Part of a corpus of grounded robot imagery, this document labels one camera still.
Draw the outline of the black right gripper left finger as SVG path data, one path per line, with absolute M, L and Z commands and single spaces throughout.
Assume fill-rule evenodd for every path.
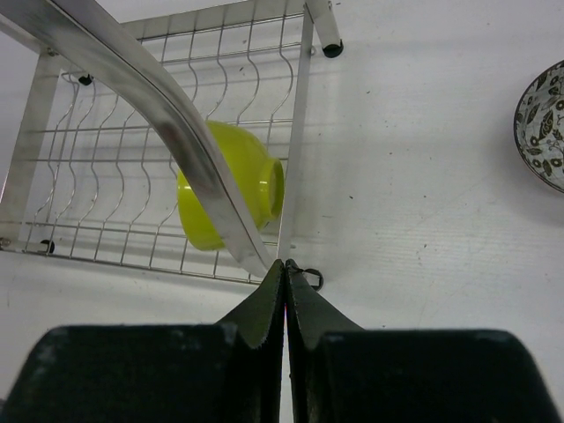
M 4 422 L 276 422 L 285 266 L 214 324 L 71 325 L 29 353 Z

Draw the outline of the green round bowl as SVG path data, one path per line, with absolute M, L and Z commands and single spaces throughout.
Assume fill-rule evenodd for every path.
M 281 214 L 285 177 L 281 161 L 271 156 L 251 132 L 232 124 L 209 121 L 234 180 L 249 208 L 258 230 L 263 230 Z M 197 196 L 183 174 L 177 176 L 178 212 L 190 244 L 202 251 L 224 248 Z

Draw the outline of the pink floral bowl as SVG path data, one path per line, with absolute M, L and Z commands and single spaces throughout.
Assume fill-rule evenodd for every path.
M 513 119 L 516 149 L 537 178 L 563 191 L 563 62 L 541 72 L 525 89 Z

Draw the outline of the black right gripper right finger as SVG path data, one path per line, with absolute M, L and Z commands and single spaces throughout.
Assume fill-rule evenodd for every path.
M 286 262 L 298 422 L 558 422 L 537 364 L 505 330 L 366 330 Z

